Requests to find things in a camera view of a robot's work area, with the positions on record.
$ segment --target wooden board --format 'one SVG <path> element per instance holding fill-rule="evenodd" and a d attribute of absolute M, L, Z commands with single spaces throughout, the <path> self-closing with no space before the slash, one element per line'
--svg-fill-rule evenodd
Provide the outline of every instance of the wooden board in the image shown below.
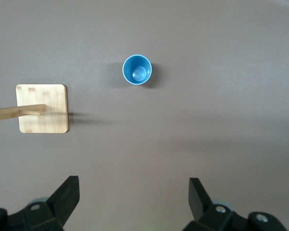
<path fill-rule="evenodd" d="M 42 115 L 19 117 L 23 133 L 65 133 L 68 131 L 66 87 L 62 84 L 20 84 L 16 86 L 17 106 L 45 104 Z"/>

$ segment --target black robotic claw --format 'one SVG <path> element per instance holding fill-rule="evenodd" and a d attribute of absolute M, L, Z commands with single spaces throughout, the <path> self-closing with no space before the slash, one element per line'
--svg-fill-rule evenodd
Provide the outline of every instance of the black robotic claw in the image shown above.
<path fill-rule="evenodd" d="M 46 202 L 29 204 L 9 216 L 0 208 L 0 231 L 63 231 L 78 202 L 79 179 L 70 176 Z"/>
<path fill-rule="evenodd" d="M 214 205 L 198 178 L 190 178 L 188 202 L 194 221 L 183 231 L 287 231 L 274 216 L 250 213 L 248 219 L 224 205 Z"/>

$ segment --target wooden stick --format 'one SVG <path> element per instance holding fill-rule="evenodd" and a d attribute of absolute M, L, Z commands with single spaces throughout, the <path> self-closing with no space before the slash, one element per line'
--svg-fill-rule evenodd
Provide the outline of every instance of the wooden stick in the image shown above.
<path fill-rule="evenodd" d="M 35 105 L 26 105 L 26 106 L 19 106 L 19 107 L 9 107 L 9 108 L 1 108 L 0 109 L 0 120 L 15 118 L 19 116 L 26 116 L 31 115 L 31 113 L 24 113 L 24 112 L 33 112 L 35 115 L 36 113 L 45 112 L 46 105 L 45 104 L 35 104 Z"/>
<path fill-rule="evenodd" d="M 39 115 L 42 115 L 43 112 L 36 112 L 36 111 L 24 111 L 24 110 L 19 110 L 19 114 L 22 114 L 22 115 L 36 115 L 36 116 L 39 116 Z"/>

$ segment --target cup rim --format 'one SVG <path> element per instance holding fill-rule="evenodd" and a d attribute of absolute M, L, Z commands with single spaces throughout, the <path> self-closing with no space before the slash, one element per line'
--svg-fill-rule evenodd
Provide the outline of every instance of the cup rim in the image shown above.
<path fill-rule="evenodd" d="M 125 77 L 125 74 L 124 74 L 124 66 L 125 66 L 125 63 L 126 63 L 130 58 L 132 58 L 132 57 L 134 57 L 134 56 L 140 56 L 140 57 L 146 59 L 146 60 L 148 61 L 148 63 L 150 64 L 150 75 L 149 75 L 149 77 L 148 77 L 145 81 L 143 81 L 143 82 L 141 82 L 141 83 L 132 83 L 132 82 L 130 82 L 130 81 Z M 128 58 L 124 61 L 123 66 L 122 66 L 122 73 L 123 73 L 123 76 L 124 76 L 124 78 L 126 79 L 126 81 L 128 81 L 129 83 L 131 83 L 131 84 L 133 84 L 133 85 L 141 85 L 141 84 L 146 83 L 146 82 L 150 79 L 151 74 L 152 74 L 152 65 L 151 65 L 150 60 L 149 60 L 147 57 L 145 57 L 144 55 L 142 55 L 142 54 L 133 54 L 133 55 L 131 55 L 130 57 L 128 57 Z"/>

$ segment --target gray surface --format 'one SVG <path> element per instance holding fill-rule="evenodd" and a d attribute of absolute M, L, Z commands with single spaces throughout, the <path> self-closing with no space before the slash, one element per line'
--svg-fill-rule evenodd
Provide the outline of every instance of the gray surface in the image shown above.
<path fill-rule="evenodd" d="M 135 53 L 144 86 L 121 73 Z M 0 107 L 30 83 L 67 86 L 70 131 L 0 122 L 10 213 L 79 175 L 67 231 L 180 231 L 199 177 L 289 229 L 289 0 L 0 0 Z"/>

